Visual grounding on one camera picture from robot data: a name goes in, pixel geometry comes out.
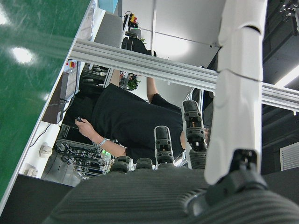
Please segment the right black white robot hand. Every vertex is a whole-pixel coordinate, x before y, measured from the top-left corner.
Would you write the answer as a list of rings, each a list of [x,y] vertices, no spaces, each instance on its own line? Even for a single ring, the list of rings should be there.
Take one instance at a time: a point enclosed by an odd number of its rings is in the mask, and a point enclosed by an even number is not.
[[[204,170],[143,159],[73,188],[47,224],[296,224],[299,208],[261,177],[262,40],[267,2],[225,3]]]

